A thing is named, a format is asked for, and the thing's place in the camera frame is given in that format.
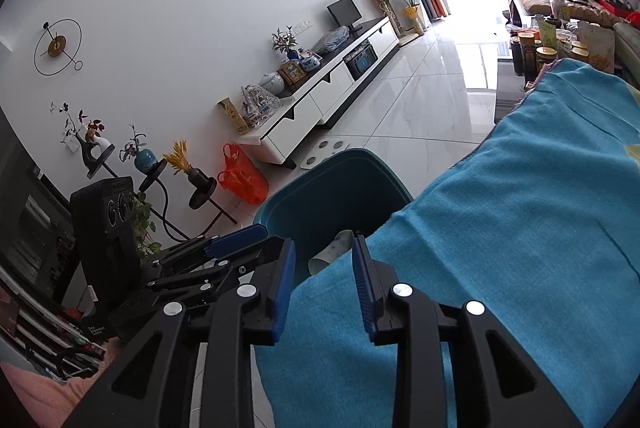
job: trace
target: black monitor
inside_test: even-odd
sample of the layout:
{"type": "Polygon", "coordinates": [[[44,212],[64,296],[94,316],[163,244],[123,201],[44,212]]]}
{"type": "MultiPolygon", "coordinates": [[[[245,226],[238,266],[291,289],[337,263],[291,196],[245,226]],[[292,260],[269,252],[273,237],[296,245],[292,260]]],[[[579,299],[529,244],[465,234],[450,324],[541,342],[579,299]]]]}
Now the black monitor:
{"type": "Polygon", "coordinates": [[[362,29],[362,26],[353,28],[353,24],[356,23],[361,17],[360,11],[353,3],[353,0],[340,0],[327,7],[331,16],[334,17],[335,22],[340,26],[349,27],[349,32],[355,32],[362,29]]]}

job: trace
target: silver screw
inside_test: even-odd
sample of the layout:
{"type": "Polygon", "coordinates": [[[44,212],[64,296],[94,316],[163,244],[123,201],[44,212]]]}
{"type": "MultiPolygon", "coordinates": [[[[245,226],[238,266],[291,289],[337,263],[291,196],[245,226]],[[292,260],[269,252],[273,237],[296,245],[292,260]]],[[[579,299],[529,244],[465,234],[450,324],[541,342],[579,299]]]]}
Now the silver screw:
{"type": "Polygon", "coordinates": [[[236,292],[238,293],[238,296],[242,298],[250,298],[258,292],[258,289],[256,289],[255,286],[251,285],[250,283],[246,283],[239,286],[236,292]]]}
{"type": "Polygon", "coordinates": [[[182,312],[182,304],[178,302],[169,302],[162,310],[167,316],[175,316],[182,312]]]}
{"type": "Polygon", "coordinates": [[[411,286],[407,285],[406,283],[397,283],[396,285],[394,285],[394,294],[396,296],[406,298],[407,296],[411,296],[413,292],[414,290],[411,289],[411,286]]]}
{"type": "Polygon", "coordinates": [[[484,305],[480,302],[472,301],[466,304],[466,311],[474,316],[481,316],[484,314],[484,305]]]}

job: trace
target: orange bag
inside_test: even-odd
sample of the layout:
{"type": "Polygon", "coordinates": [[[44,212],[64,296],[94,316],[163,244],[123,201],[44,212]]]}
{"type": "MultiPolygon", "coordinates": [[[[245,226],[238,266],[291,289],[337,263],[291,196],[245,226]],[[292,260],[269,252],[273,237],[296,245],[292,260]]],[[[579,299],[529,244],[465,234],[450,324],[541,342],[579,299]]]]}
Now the orange bag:
{"type": "Polygon", "coordinates": [[[225,144],[226,169],[218,174],[220,186],[245,200],[248,204],[261,204],[267,200],[269,184],[251,159],[237,144],[225,144]]]}

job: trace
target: tv stand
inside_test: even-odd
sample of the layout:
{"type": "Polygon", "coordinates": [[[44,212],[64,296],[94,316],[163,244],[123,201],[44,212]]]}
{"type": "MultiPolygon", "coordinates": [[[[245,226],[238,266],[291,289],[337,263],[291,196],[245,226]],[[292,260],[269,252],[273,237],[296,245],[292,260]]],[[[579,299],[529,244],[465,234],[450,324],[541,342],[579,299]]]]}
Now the tv stand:
{"type": "Polygon", "coordinates": [[[322,65],[280,94],[282,106],[259,128],[236,137],[250,157],[293,169],[291,152],[316,125],[332,127],[351,103],[398,51],[399,42],[389,18],[363,22],[347,40],[322,58],[322,65]],[[344,62],[364,40],[378,61],[354,79],[344,62]]]}

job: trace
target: speaker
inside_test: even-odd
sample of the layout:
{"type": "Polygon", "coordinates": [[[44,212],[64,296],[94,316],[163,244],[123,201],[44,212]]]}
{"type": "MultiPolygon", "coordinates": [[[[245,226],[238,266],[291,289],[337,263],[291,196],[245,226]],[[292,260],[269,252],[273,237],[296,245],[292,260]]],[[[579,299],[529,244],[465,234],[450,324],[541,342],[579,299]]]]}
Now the speaker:
{"type": "Polygon", "coordinates": [[[74,192],[71,217],[94,310],[82,319],[92,341],[115,335],[107,316],[139,284],[140,259],[131,224],[136,204],[131,177],[105,179],[74,192]]]}

